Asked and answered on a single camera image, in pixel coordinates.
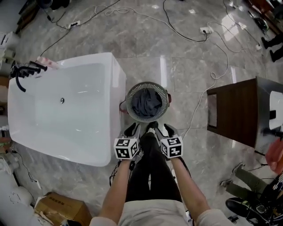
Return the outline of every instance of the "black wire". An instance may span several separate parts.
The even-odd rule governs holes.
[[[170,19],[169,19],[169,17],[168,17],[167,11],[165,10],[165,6],[164,6],[165,1],[166,1],[166,0],[163,1],[163,10],[164,10],[164,12],[165,12],[165,14],[166,14],[168,23],[170,24],[170,26],[172,27],[172,29],[173,29],[177,34],[181,35],[183,38],[186,38],[186,39],[188,39],[188,40],[195,41],[195,42],[205,42],[205,41],[207,40],[207,33],[206,33],[206,32],[204,32],[205,35],[206,35],[205,40],[200,40],[200,41],[196,41],[196,40],[194,40],[194,39],[188,38],[188,37],[182,35],[181,33],[179,33],[179,32],[173,27],[173,25],[170,23]]]
[[[254,170],[257,170],[257,169],[260,169],[260,168],[262,168],[262,167],[264,167],[264,166],[260,166],[260,167],[257,167],[257,168],[255,168],[255,169],[248,170],[248,172],[250,172],[250,171],[254,171]]]
[[[109,185],[110,185],[110,187],[111,187],[111,179],[112,179],[112,178],[114,179],[114,177],[115,177],[115,175],[116,175],[116,173],[117,173],[116,169],[117,169],[118,167],[119,167],[119,165],[117,164],[117,165],[115,166],[114,170],[112,171],[111,176],[109,177]]]
[[[115,4],[118,3],[119,1],[121,1],[121,0],[116,1],[115,3],[111,4],[110,6],[108,6],[108,7],[106,7],[105,9],[99,11],[98,13],[96,13],[94,16],[92,16],[92,17],[91,17],[89,20],[87,20],[86,22],[84,22],[84,23],[82,23],[82,24],[80,24],[80,25],[76,25],[76,26],[82,26],[82,25],[86,24],[86,23],[87,23],[88,21],[90,21],[92,18],[94,18],[95,16],[97,16],[99,13],[101,13],[101,12],[103,12],[104,10],[108,9],[109,7],[115,5]],[[62,16],[59,18],[59,20],[64,16],[65,13],[66,13],[66,11],[62,14]],[[49,50],[53,45],[55,45],[57,42],[59,42],[59,41],[60,41],[62,38],[64,38],[67,34],[69,34],[69,32],[71,31],[71,29],[73,28],[73,27],[71,27],[70,29],[67,29],[67,28],[65,28],[65,27],[60,26],[60,25],[58,24],[59,20],[57,20],[57,21],[52,21],[52,20],[50,20],[50,22],[51,22],[51,23],[56,23],[56,26],[58,26],[58,27],[60,27],[60,28],[63,28],[63,29],[65,29],[65,30],[67,30],[68,32],[67,32],[65,35],[63,35],[60,39],[58,39],[58,41],[56,41],[56,42],[53,43],[51,46],[49,46],[46,50],[44,50],[40,56],[42,56],[47,50]]]
[[[223,4],[224,4],[224,6],[225,6],[225,11],[226,11],[227,16],[229,16],[229,13],[228,13],[228,11],[227,11],[227,6],[226,6],[224,0],[223,0]],[[240,28],[244,29],[244,30],[257,42],[257,44],[260,45],[260,43],[251,35],[251,33],[249,33],[249,31],[248,31],[247,29],[245,29],[245,28],[242,27],[240,24],[238,24],[238,23],[237,23],[235,20],[233,20],[230,16],[229,16],[229,18],[230,18],[235,24],[237,24],[238,26],[240,26]]]
[[[28,168],[26,167],[26,165],[23,163],[22,155],[21,155],[19,152],[17,152],[17,151],[14,151],[14,152],[17,153],[17,154],[19,154],[19,156],[21,157],[21,159],[22,159],[22,164],[23,164],[23,166],[27,169],[27,174],[28,174],[28,176],[29,176],[31,182],[37,182],[37,181],[32,177],[32,175],[31,175],[30,171],[28,170]]]
[[[42,9],[42,10],[46,13],[47,16],[49,16],[48,13],[45,11],[45,9]]]
[[[57,42],[59,42],[59,41],[60,41],[62,38],[64,38],[67,34],[69,34],[70,31],[71,31],[71,29],[72,29],[72,28],[70,28],[66,34],[64,34],[60,39],[58,39],[56,42],[54,42],[54,43],[53,43],[51,46],[49,46],[46,50],[44,50],[44,51],[42,52],[42,54],[40,54],[40,56],[42,56],[47,50],[49,50],[53,45],[55,45]]]
[[[101,11],[99,11],[98,13],[96,13],[95,15],[93,15],[93,16],[92,16],[90,19],[88,19],[86,22],[83,22],[82,24],[76,25],[76,26],[82,26],[82,25],[86,24],[86,23],[87,23],[88,21],[90,21],[92,18],[96,17],[99,13],[101,13],[101,12],[103,12],[104,10],[108,9],[109,7],[115,5],[115,4],[118,3],[119,1],[121,1],[121,0],[118,0],[118,1],[114,2],[113,4],[111,4],[110,6],[107,6],[107,7],[104,8],[103,10],[101,10]]]

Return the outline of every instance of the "gray cloth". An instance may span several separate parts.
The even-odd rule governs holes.
[[[154,89],[142,89],[133,96],[132,104],[139,117],[151,118],[160,111],[161,98]]]

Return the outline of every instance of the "leg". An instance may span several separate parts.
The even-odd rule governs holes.
[[[176,200],[182,202],[178,186],[165,156],[160,152],[159,145],[153,133],[146,133],[141,138],[141,149],[149,155],[149,168],[151,175],[151,197],[152,199]]]
[[[239,185],[233,184],[233,182],[227,184],[225,186],[226,191],[233,196],[241,198],[246,201],[254,200],[256,198],[255,193],[246,189],[242,188]]]
[[[253,192],[260,193],[264,191],[267,184],[253,175],[252,173],[245,171],[244,169],[236,170],[236,177],[238,177],[241,181],[247,184]]]
[[[270,50],[270,55],[273,62],[279,60],[281,57],[283,57],[283,46],[275,52]]]
[[[261,40],[264,44],[264,47],[267,49],[268,47],[272,47],[274,45],[278,45],[278,44],[282,43],[283,42],[283,34],[278,34],[278,35],[275,36],[274,39],[269,40],[269,41],[266,41],[264,39],[264,37],[262,37]]]
[[[149,199],[151,198],[149,190],[148,159],[146,156],[143,156],[136,164],[132,176],[130,177],[125,202]]]

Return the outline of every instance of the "shoe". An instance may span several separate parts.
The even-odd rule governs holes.
[[[147,125],[145,133],[152,132],[155,134],[155,128],[158,128],[158,122],[154,121]]]
[[[265,49],[267,49],[267,48],[269,47],[268,41],[266,41],[266,40],[264,39],[264,37],[261,37],[261,41],[262,41],[262,43],[263,43]]]
[[[232,179],[228,179],[228,180],[225,180],[225,181],[221,181],[220,182],[220,186],[226,188],[226,186],[231,184],[231,183],[233,183],[233,180]]]
[[[277,61],[277,59],[275,57],[275,54],[273,53],[272,50],[270,50],[269,52],[270,52],[270,56],[271,56],[272,62],[274,63],[275,61]]]
[[[243,162],[240,162],[238,165],[234,167],[234,169],[232,170],[232,173],[235,174],[238,169],[243,169],[245,165],[246,164],[244,164]]]

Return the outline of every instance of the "beige shirt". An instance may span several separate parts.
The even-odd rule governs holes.
[[[220,210],[207,210],[197,219],[198,226],[234,226]],[[187,226],[183,203],[174,200],[131,201],[124,205],[118,226]],[[108,218],[94,217],[90,226],[116,226]]]

